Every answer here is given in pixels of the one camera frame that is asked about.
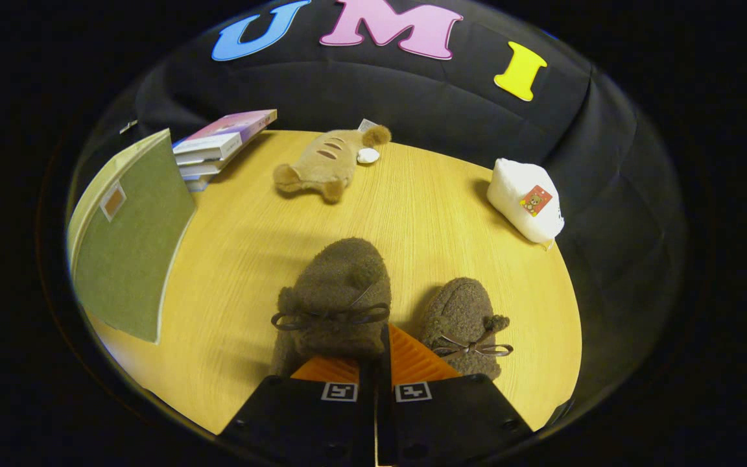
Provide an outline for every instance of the pink letter m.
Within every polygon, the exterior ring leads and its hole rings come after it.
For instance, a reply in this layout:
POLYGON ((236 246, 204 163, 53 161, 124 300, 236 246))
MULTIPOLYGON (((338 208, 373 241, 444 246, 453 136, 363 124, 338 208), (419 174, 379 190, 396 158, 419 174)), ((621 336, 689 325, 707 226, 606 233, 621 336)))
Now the pink letter m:
POLYGON ((448 36, 455 21, 463 19, 459 13, 433 5, 420 5, 397 14, 385 0, 337 0, 344 8, 333 32, 322 36, 324 45, 356 45, 364 38, 357 30, 362 21, 368 27, 376 45, 391 42, 411 27, 409 38, 399 42, 404 51, 441 60, 451 58, 448 36))

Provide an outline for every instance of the yellow letter i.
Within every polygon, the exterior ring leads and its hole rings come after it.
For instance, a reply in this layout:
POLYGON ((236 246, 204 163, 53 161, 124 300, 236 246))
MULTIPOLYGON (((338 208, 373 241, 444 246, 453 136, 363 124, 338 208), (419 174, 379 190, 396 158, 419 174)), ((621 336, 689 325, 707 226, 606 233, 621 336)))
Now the yellow letter i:
POLYGON ((495 75, 495 84, 524 101, 532 100, 532 83, 538 70, 546 62, 534 51, 528 50, 517 42, 509 42, 514 54, 509 66, 502 75, 495 75))

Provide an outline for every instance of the yellow wooden tabletop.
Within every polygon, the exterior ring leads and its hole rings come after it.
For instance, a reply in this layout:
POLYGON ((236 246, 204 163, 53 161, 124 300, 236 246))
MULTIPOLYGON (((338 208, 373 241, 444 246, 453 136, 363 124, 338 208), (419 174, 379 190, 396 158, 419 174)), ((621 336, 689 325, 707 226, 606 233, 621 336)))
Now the yellow wooden tabletop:
POLYGON ((172 264, 160 343, 89 317, 137 383, 215 434, 267 376, 279 290, 321 249, 345 237, 373 243, 391 277, 391 322, 413 333, 433 292, 479 280, 511 325, 515 348, 495 384, 532 429, 567 401, 581 363, 581 324, 557 248, 533 245, 486 199, 492 171, 389 143, 359 166, 340 204, 280 195, 272 171, 319 135, 267 130, 201 193, 172 264))

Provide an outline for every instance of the plush animal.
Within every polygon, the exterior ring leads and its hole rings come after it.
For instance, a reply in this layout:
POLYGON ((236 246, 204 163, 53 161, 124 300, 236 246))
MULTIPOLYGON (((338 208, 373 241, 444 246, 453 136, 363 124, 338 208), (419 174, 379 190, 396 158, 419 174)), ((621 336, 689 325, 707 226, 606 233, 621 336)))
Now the plush animal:
POLYGON ((554 240, 563 228, 558 190, 546 170, 534 163, 496 160, 486 197, 534 243, 554 240))
POLYGON ((495 333, 507 326, 509 318, 495 315, 483 284, 457 278, 448 281, 428 305, 418 340, 457 372, 496 379, 501 366, 495 358, 513 350, 508 344, 495 344, 495 333))
POLYGON ((289 376, 316 355, 379 357, 390 306, 391 283, 376 247, 364 239, 328 245, 294 287, 279 293, 270 374, 289 376))
POLYGON ((318 190, 324 201, 338 203, 350 184, 359 162, 373 162, 374 145, 391 141, 391 131, 376 125, 362 132, 333 130, 320 135, 305 148, 296 163, 282 163, 273 172, 276 188, 292 193, 302 189, 318 190))

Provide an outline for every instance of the bear sticker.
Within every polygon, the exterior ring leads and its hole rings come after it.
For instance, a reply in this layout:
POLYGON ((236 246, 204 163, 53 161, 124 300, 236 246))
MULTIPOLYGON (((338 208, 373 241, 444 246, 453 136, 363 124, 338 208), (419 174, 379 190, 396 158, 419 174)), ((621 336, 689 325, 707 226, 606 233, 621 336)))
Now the bear sticker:
POLYGON ((549 203, 549 199, 552 199, 552 195, 536 184, 536 186, 534 186, 534 188, 531 189, 523 199, 521 199, 521 206, 523 206, 532 217, 535 217, 538 215, 540 210, 549 203))

